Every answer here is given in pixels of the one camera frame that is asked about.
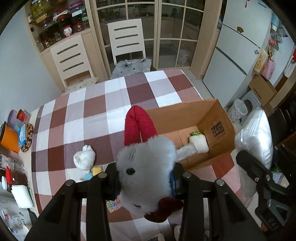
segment glass door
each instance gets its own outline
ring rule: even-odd
[[[156,69],[190,67],[205,0],[159,0]]]
[[[157,37],[157,16],[158,2],[154,0],[96,0],[99,24],[101,28],[104,48],[106,51],[108,64],[111,73],[114,69],[114,61],[109,39],[108,23],[141,18],[144,34],[146,58],[152,60],[152,65],[156,63],[156,37]],[[142,52],[134,52],[131,54],[123,54],[116,57],[117,62],[121,60],[131,60],[142,58]]]

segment white plush toy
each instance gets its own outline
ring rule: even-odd
[[[116,162],[122,205],[140,215],[157,211],[158,201],[172,196],[169,175],[175,160],[175,145],[166,137],[125,147]]]
[[[74,154],[73,161],[77,168],[89,173],[91,167],[94,165],[95,157],[96,153],[91,146],[85,145],[82,151],[78,151]]]
[[[126,115],[124,145],[116,161],[123,207],[150,221],[164,222],[183,206],[173,197],[170,186],[177,159],[174,143],[158,137],[148,114],[133,106]]]

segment red plush ears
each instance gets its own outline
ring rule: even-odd
[[[124,146],[148,141],[149,138],[157,136],[154,124],[141,107],[134,105],[126,114],[124,127]]]

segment tin can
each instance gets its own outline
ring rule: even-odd
[[[20,109],[19,112],[17,113],[17,119],[22,122],[25,122],[25,120],[27,119],[27,115],[22,109]]]

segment refrigerator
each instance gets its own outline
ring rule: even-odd
[[[228,0],[218,42],[203,82],[225,107],[255,63],[271,25],[260,0]]]

